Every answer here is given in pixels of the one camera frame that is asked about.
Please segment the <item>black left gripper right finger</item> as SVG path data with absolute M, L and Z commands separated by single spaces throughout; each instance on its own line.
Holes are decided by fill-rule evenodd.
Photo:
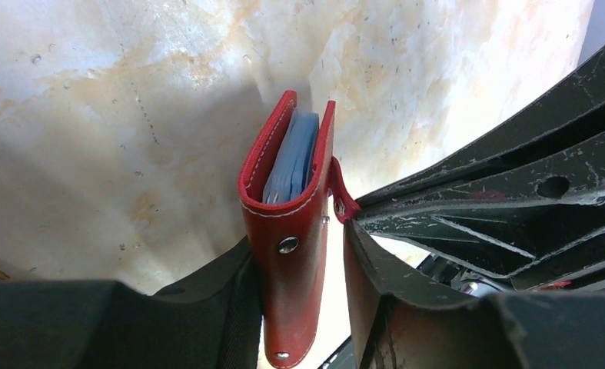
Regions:
M 605 291 L 476 298 L 344 225 L 351 338 L 359 368 L 605 368 Z

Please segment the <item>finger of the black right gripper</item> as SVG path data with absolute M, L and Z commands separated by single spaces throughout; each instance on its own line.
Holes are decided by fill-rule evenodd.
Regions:
M 605 45 L 437 164 L 360 198 L 367 232 L 517 290 L 605 288 Z

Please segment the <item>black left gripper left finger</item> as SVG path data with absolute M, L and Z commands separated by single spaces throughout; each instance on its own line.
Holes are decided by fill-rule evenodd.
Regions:
M 247 239 L 142 294 L 120 281 L 0 281 L 0 368 L 254 368 L 259 283 Z

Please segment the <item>red leather card holder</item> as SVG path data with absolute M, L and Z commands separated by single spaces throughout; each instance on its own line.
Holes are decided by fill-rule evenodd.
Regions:
M 327 256 L 329 204 L 339 222 L 360 207 L 345 188 L 333 155 L 335 102 L 318 123 L 311 176 L 299 195 L 267 204 L 264 189 L 285 135 L 291 130 L 298 94 L 287 90 L 252 145 L 238 176 L 244 223 L 261 279 L 264 352 L 276 368 L 299 365 L 317 333 Z

